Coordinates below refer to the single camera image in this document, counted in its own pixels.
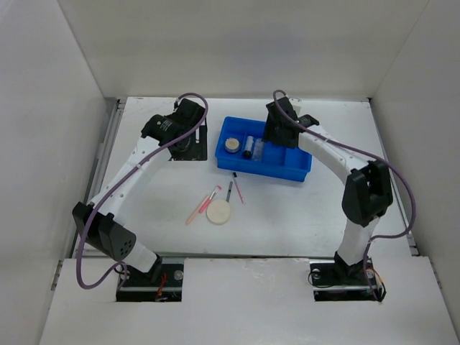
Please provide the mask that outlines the clear plastic bottle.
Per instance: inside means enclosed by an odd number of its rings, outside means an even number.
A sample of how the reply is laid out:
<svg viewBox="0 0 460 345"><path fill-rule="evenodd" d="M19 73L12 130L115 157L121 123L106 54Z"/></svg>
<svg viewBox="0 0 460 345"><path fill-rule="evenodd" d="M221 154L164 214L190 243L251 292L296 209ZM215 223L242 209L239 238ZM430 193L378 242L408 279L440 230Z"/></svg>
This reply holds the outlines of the clear plastic bottle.
<svg viewBox="0 0 460 345"><path fill-rule="evenodd" d="M262 156L265 148L265 143L261 138L257 138L254 143L254 148L252 152L252 161L261 162Z"/></svg>

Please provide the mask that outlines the clear tube black cap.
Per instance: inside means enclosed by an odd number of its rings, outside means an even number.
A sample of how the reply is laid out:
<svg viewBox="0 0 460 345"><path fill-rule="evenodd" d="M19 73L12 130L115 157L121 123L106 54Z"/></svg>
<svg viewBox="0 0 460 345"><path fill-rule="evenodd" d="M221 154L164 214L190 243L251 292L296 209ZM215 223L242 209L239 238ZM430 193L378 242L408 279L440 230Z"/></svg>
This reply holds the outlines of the clear tube black cap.
<svg viewBox="0 0 460 345"><path fill-rule="evenodd" d="M252 157L252 150L254 146L254 137L248 136L246 138L246 142L243 149L243 158L246 160L250 160Z"/></svg>

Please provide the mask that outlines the round powder compact jar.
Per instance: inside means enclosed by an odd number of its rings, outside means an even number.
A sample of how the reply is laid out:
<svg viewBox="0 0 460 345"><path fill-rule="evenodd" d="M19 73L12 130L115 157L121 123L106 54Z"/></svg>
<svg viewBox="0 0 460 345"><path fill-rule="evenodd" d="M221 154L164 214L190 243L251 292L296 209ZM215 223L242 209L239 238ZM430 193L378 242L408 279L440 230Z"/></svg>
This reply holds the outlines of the round powder compact jar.
<svg viewBox="0 0 460 345"><path fill-rule="evenodd" d="M224 142L224 148L229 153L236 153L240 149L240 142L237 138L229 137Z"/></svg>

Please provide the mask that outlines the pink mascara wand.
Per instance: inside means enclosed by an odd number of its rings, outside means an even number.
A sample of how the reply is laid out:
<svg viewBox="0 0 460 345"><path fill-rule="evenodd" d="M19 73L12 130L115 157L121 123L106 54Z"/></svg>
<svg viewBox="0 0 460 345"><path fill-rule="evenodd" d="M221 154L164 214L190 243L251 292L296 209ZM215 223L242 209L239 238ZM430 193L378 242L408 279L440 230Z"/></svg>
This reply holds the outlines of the pink mascara wand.
<svg viewBox="0 0 460 345"><path fill-rule="evenodd" d="M234 186L235 186L235 188L236 188L236 191L237 191L237 193L238 193L239 199L240 199L241 203L244 205L245 202L244 202L244 199L243 199L243 196L242 196L242 192L241 192L241 190L240 190L240 188L239 188L239 185L238 185L238 183L237 183L237 181L236 181L237 175L236 175L235 172L232 172L232 179L233 179L233 183L234 183Z"/></svg>

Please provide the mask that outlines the grey striped brow pencil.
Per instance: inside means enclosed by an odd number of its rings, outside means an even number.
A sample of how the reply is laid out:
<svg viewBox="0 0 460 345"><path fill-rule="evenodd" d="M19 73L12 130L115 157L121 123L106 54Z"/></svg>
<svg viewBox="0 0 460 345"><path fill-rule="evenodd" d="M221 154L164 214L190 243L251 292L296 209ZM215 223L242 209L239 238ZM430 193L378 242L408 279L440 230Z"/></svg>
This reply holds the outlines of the grey striped brow pencil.
<svg viewBox="0 0 460 345"><path fill-rule="evenodd" d="M233 184L234 184L233 181L230 181L229 187L228 187L228 190L227 190L227 194L226 194L226 202L227 203L229 203L230 198L231 198L231 192L232 192Z"/></svg>

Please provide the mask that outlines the round white powder puff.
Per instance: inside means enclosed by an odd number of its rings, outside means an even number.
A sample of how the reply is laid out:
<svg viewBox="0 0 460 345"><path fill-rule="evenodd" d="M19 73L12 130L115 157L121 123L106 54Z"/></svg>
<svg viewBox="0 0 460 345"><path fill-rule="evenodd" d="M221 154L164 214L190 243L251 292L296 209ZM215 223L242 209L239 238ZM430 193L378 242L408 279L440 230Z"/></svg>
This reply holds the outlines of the round white powder puff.
<svg viewBox="0 0 460 345"><path fill-rule="evenodd" d="M207 219L215 225L224 225L231 217L231 206L226 200L214 200L206 209Z"/></svg>

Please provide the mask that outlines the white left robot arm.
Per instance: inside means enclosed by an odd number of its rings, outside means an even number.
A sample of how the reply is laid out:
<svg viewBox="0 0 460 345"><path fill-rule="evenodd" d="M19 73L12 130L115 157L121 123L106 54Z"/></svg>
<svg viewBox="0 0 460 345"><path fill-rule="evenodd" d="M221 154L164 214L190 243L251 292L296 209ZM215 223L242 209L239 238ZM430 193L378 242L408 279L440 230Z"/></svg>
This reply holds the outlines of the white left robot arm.
<svg viewBox="0 0 460 345"><path fill-rule="evenodd" d="M153 285L161 275L161 257L146 248L136 234L125 228L134 199L154 174L177 153L184 153L201 138L196 132L205 122L208 102L198 93L176 98L173 112L154 115L144 125L134 149L115 177L87 203L77 203L72 215L80 242L76 254L76 278L84 289L95 288L83 281L82 254L89 244L113 259L116 267L136 276L145 285Z"/></svg>

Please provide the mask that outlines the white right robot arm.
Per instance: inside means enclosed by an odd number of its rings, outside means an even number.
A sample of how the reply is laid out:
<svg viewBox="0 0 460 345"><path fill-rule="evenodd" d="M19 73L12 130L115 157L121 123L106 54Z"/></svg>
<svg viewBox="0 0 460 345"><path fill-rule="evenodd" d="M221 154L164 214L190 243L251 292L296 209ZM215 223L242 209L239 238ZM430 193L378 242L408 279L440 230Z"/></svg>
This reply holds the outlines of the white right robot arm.
<svg viewBox="0 0 460 345"><path fill-rule="evenodd" d="M390 173L378 160L364 160L333 144L333 138L310 115L299 117L288 97L266 105L268 115L262 140L298 148L325 165L343 184L341 201L346 216L344 237L334 254L331 272L320 271L327 285L363 285L364 252L380 218L392 204Z"/></svg>

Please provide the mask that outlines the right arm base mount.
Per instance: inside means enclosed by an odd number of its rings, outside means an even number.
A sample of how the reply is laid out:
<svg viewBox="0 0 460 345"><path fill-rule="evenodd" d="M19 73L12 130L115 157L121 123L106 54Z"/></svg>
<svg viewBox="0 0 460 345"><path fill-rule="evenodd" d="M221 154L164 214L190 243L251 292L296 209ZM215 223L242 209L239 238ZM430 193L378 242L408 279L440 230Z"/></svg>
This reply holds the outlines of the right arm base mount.
<svg viewBox="0 0 460 345"><path fill-rule="evenodd" d="M368 259L366 270L362 264L347 275L333 260L310 262L308 282L316 302L374 301L382 302L387 294L385 284Z"/></svg>

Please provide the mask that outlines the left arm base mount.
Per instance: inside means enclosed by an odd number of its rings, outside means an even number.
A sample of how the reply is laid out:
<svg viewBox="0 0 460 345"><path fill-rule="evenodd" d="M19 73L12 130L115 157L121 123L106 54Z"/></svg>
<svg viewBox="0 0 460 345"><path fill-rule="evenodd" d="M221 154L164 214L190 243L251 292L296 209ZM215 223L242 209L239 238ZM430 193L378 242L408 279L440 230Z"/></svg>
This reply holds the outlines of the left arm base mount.
<svg viewBox="0 0 460 345"><path fill-rule="evenodd" d="M184 278L183 257L164 257L159 277L152 282L146 274L127 266L127 279L116 291L120 303L181 302Z"/></svg>

